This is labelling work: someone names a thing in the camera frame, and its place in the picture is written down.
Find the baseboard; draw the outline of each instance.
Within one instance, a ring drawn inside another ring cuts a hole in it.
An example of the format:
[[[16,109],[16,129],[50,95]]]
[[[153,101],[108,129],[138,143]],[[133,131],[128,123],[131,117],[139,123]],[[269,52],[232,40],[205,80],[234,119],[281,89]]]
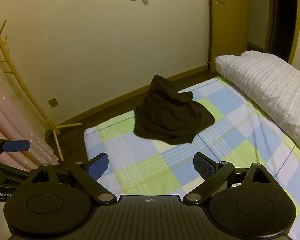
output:
[[[193,74],[197,74],[197,73],[199,73],[199,72],[201,72],[201,71],[205,71],[205,70],[207,70],[207,69],[208,69],[208,65],[204,65],[204,66],[201,66],[201,67],[197,67],[197,68],[194,68],[194,69],[190,69],[190,70],[187,70],[187,71],[185,71],[185,72],[182,72],[182,73],[179,73],[179,74],[170,76],[170,77],[168,77],[167,79],[170,80],[170,81],[172,81],[172,82],[174,82],[174,81],[180,80],[180,79],[182,79],[182,78],[186,78],[186,77],[188,77],[188,76],[191,76],[191,75],[193,75]],[[111,107],[111,106],[113,106],[113,105],[116,105],[116,104],[118,104],[118,103],[121,103],[121,102],[123,102],[123,101],[125,101],[125,100],[128,100],[128,99],[130,99],[130,98],[133,98],[133,97],[135,97],[135,96],[141,95],[141,94],[143,94],[143,93],[145,93],[145,92],[148,92],[149,87],[150,87],[150,84],[149,84],[149,85],[146,85],[146,86],[144,86],[144,87],[138,88],[138,89],[136,89],[136,90],[133,90],[133,91],[131,91],[131,92],[129,92],[129,93],[126,93],[126,94],[124,94],[124,95],[121,95],[121,96],[119,96],[119,97],[117,97],[117,98],[111,99],[111,100],[109,100],[109,101],[107,101],[107,102],[105,102],[105,103],[103,103],[103,104],[101,104],[101,105],[95,106],[95,107],[92,108],[92,109],[89,109],[89,110],[87,110],[87,111],[85,111],[85,112],[83,112],[83,113],[81,113],[81,114],[79,114],[79,115],[76,115],[76,116],[74,116],[74,117],[72,117],[72,118],[66,120],[65,122],[62,122],[62,123],[59,124],[59,125],[62,125],[62,124],[69,124],[69,123],[77,123],[77,122],[79,122],[80,120],[82,120],[82,119],[84,119],[84,118],[86,118],[86,117],[88,117],[88,116],[90,116],[90,115],[93,115],[93,114],[95,114],[95,113],[97,113],[97,112],[100,112],[100,111],[102,111],[102,110],[104,110],[104,109],[106,109],[106,108],[108,108],[108,107]]]
[[[255,45],[255,44],[253,44],[251,42],[247,43],[247,47],[250,47],[250,48],[252,48],[253,50],[256,50],[256,51],[265,52],[265,49],[263,49],[263,48]]]

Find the mattress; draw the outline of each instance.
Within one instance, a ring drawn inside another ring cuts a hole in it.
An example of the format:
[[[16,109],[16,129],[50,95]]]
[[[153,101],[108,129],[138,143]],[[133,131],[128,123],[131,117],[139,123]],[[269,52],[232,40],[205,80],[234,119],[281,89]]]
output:
[[[84,133],[88,159],[101,152],[109,167],[98,182],[117,197],[180,195],[204,180],[193,167],[201,152],[216,162],[236,167],[262,163],[294,202],[296,220],[290,237],[300,239],[300,149],[238,88],[222,77],[194,85],[194,100],[215,117],[215,124],[198,133],[191,144],[168,145],[134,135],[134,113],[114,117]]]

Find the striped pillowcase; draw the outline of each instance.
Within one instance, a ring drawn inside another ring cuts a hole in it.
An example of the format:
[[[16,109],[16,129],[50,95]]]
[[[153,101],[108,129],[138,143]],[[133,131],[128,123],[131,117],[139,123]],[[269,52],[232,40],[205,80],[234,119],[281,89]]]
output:
[[[217,71],[264,110],[300,146],[300,71],[272,54],[215,58]]]

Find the door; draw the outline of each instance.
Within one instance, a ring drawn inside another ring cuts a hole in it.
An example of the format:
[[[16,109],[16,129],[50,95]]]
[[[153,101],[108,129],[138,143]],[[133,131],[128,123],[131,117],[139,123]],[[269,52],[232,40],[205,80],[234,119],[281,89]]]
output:
[[[247,50],[250,0],[211,0],[212,39],[210,71],[214,58],[224,54],[239,56]]]

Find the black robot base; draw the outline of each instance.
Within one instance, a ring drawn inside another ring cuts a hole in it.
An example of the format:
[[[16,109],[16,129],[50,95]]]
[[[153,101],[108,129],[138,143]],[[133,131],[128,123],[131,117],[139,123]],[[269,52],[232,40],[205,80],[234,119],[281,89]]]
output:
[[[1,149],[7,142],[0,141]],[[183,200],[117,200],[97,182],[107,167],[105,153],[87,164],[44,163],[30,172],[0,163],[0,201],[6,201],[11,240],[289,239],[296,208],[260,163],[235,168],[196,153],[194,168],[205,181]]]

